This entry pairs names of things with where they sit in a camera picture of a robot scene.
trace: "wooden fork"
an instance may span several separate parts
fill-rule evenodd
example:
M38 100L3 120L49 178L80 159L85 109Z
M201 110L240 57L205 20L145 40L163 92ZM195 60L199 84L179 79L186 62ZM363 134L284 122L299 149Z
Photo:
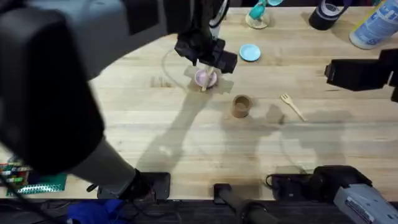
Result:
M298 116L303 120L307 121L307 119L304 118L303 114L300 112L300 110L294 105L293 99L288 94L282 94L280 98L287 103L297 114Z

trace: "blue label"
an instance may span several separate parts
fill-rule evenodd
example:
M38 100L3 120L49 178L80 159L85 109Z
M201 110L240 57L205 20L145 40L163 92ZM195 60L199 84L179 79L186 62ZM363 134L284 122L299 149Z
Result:
M398 31L398 7L393 0L386 1L355 31L363 43L376 45Z

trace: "black clamp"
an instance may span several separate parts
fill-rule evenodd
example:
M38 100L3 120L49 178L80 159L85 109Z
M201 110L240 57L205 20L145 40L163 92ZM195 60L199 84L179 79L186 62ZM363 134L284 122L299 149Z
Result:
M236 210L238 223L239 224L249 223L248 214L249 212L252 212L254 209L263 209L265 212L268 212L265 205L253 200L244 200Z

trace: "wooden table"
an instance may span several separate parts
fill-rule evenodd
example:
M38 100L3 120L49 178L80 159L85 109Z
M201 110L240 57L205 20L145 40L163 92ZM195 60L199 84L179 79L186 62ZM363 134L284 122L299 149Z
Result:
M229 182L244 197L271 200L262 184L267 174L348 164L388 200L398 200L398 104L389 100L392 88L353 93L327 85L323 76L331 59L377 58L381 49L397 47L398 38L374 50L349 42L368 7L348 9L328 31L308 26L312 7L270 8L273 23L264 30L247 27L248 10L230 9L220 37L229 51L252 43L262 56L253 63L239 58L234 73L220 77L208 93L192 85L197 68L174 52L176 35L126 55L92 81L109 142L142 171L170 172L170 198L209 199L214 183ZM280 100L283 93L309 122ZM244 119L229 112L238 94L254 101ZM1 160L8 155L2 152ZM32 197L95 198L87 186L70 176L66 191Z

